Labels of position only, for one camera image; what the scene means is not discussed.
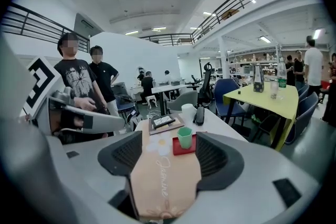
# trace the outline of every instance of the green cup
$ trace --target green cup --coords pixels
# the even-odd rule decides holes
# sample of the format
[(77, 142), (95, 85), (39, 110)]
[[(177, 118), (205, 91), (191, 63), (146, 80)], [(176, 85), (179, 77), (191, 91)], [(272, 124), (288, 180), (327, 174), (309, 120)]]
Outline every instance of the green cup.
[(193, 130), (188, 127), (182, 127), (177, 132), (177, 137), (179, 139), (181, 148), (187, 149), (192, 145), (192, 134)]

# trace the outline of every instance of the water bottle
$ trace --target water bottle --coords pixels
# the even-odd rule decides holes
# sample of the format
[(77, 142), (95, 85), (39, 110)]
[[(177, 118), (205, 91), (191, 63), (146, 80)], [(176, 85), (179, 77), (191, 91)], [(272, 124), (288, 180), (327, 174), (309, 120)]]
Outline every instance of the water bottle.
[(280, 99), (284, 98), (285, 95), (284, 91), (287, 85), (286, 65), (283, 60), (284, 60), (283, 57), (281, 57), (278, 63), (278, 83), (279, 83), (278, 97)]

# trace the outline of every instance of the white column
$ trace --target white column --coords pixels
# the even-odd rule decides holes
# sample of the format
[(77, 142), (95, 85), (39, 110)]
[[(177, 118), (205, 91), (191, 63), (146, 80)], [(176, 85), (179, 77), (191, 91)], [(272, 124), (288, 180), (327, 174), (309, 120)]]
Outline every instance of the white column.
[(229, 59), (227, 56), (227, 46), (221, 37), (218, 37), (220, 56), (222, 59), (223, 79), (230, 78)]

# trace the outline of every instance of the red tray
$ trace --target red tray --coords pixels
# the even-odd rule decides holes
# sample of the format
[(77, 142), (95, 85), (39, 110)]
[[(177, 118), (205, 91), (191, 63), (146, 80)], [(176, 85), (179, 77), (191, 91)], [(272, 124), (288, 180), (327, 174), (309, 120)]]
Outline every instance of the red tray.
[(173, 137), (173, 154), (175, 156), (194, 153), (196, 151), (196, 134), (193, 134), (191, 147), (188, 149), (181, 148), (178, 139), (179, 139), (178, 137)]

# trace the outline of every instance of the green bottle label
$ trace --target green bottle label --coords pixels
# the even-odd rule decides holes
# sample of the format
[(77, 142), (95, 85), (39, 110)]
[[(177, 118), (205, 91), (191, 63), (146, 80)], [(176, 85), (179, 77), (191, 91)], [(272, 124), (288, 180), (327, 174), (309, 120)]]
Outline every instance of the green bottle label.
[(278, 79), (278, 81), (279, 81), (279, 88), (286, 87), (286, 79)]

